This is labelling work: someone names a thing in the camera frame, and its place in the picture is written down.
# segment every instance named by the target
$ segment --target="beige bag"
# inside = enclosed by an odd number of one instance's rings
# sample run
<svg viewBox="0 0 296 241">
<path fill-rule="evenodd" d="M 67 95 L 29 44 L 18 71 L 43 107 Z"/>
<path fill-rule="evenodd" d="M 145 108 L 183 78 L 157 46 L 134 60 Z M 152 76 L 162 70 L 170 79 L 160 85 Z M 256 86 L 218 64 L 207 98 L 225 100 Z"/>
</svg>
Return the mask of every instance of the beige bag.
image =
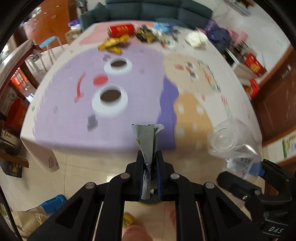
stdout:
<svg viewBox="0 0 296 241">
<path fill-rule="evenodd" d="M 41 206 L 33 208 L 27 212 L 23 211 L 11 213 L 20 235 L 25 241 L 41 224 L 43 224 L 48 219 L 48 215 Z M 12 229 L 7 216 L 5 216 L 5 219 L 9 227 Z"/>
</svg>

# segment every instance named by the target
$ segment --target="metal stool leg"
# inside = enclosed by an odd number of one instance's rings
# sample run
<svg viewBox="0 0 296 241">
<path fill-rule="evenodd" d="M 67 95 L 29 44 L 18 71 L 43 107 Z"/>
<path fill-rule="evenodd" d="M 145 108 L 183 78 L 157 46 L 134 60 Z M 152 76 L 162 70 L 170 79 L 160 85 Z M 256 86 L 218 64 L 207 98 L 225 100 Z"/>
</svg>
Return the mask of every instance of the metal stool leg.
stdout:
<svg viewBox="0 0 296 241">
<path fill-rule="evenodd" d="M 56 57 L 55 57 L 55 55 L 54 55 L 54 52 L 52 51 L 52 48 L 50 47 L 50 45 L 49 45 L 49 49 L 50 49 L 50 51 L 51 51 L 52 56 L 54 57 L 54 59 L 57 60 Z"/>
<path fill-rule="evenodd" d="M 65 49 L 64 49 L 64 47 L 63 47 L 63 45 L 62 45 L 62 43 L 61 43 L 61 41 L 59 39 L 59 37 L 57 37 L 57 41 L 59 42 L 59 45 L 62 47 L 62 50 L 65 51 Z"/>
<path fill-rule="evenodd" d="M 54 64 L 54 63 L 52 62 L 52 57 L 50 56 L 50 52 L 49 52 L 48 45 L 46 45 L 46 48 L 47 48 L 47 52 L 48 52 L 48 55 L 49 55 L 49 58 L 50 58 L 50 62 L 51 62 L 52 64 Z"/>
<path fill-rule="evenodd" d="M 47 72 L 47 69 L 45 68 L 45 65 L 44 65 L 43 60 L 42 60 L 42 55 L 39 54 L 39 56 L 40 56 L 40 60 L 41 60 L 41 63 L 42 63 L 42 65 L 43 65 L 43 68 L 44 68 L 44 70 Z"/>
<path fill-rule="evenodd" d="M 26 64 L 27 64 L 28 66 L 30 66 L 31 70 L 34 71 L 34 68 L 33 68 L 32 65 L 30 64 L 30 60 L 29 60 L 29 58 L 27 58 L 27 59 L 25 60 L 25 62 L 26 62 Z"/>
<path fill-rule="evenodd" d="M 35 62 L 33 61 L 33 59 L 29 56 L 29 59 L 32 63 L 32 65 L 34 66 L 34 68 L 37 70 L 37 72 L 39 73 L 40 72 L 40 69 L 38 68 L 38 66 L 35 64 Z"/>
</svg>

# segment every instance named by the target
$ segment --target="green sofa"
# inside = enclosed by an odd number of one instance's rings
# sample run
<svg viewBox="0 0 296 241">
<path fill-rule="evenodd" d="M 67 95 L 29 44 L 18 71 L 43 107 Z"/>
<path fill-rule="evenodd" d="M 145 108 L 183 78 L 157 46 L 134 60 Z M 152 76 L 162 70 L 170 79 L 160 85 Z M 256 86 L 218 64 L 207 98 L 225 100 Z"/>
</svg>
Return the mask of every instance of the green sofa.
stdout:
<svg viewBox="0 0 296 241">
<path fill-rule="evenodd" d="M 170 19 L 191 29 L 204 28 L 213 11 L 193 0 L 106 0 L 80 15 L 83 30 L 99 22 Z"/>
</svg>

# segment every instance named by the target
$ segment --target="shelf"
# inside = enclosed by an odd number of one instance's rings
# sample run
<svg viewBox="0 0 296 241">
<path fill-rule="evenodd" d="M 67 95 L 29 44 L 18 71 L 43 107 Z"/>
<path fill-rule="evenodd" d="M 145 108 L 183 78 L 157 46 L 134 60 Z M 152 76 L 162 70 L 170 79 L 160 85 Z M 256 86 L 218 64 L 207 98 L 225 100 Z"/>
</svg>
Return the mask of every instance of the shelf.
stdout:
<svg viewBox="0 0 296 241">
<path fill-rule="evenodd" d="M 250 16 L 250 11 L 247 8 L 245 8 L 244 6 L 242 6 L 240 3 L 238 3 L 238 4 L 241 5 L 241 7 L 239 5 L 237 5 L 235 2 L 233 2 L 232 0 L 224 0 L 224 2 L 228 6 L 230 6 L 233 10 L 237 11 L 238 13 L 240 13 L 241 15 L 243 15 L 243 16 Z"/>
</svg>

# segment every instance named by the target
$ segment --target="red snack box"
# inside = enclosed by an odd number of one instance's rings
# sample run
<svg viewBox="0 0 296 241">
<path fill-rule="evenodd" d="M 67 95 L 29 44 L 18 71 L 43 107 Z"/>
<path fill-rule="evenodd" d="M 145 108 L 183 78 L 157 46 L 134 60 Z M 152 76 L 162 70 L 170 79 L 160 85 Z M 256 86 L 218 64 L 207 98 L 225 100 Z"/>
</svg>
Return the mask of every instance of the red snack box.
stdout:
<svg viewBox="0 0 296 241">
<path fill-rule="evenodd" d="M 246 56 L 245 63 L 249 68 L 253 71 L 253 73 L 259 77 L 261 77 L 267 70 L 264 68 L 256 59 L 256 57 L 249 53 Z"/>
<path fill-rule="evenodd" d="M 109 26 L 108 35 L 111 38 L 119 38 L 124 34 L 133 34 L 135 27 L 132 24 Z"/>
<path fill-rule="evenodd" d="M 244 86 L 244 89 L 250 95 L 251 99 L 253 99 L 258 94 L 260 88 L 255 79 L 251 79 L 250 83 L 251 86 Z"/>
</svg>

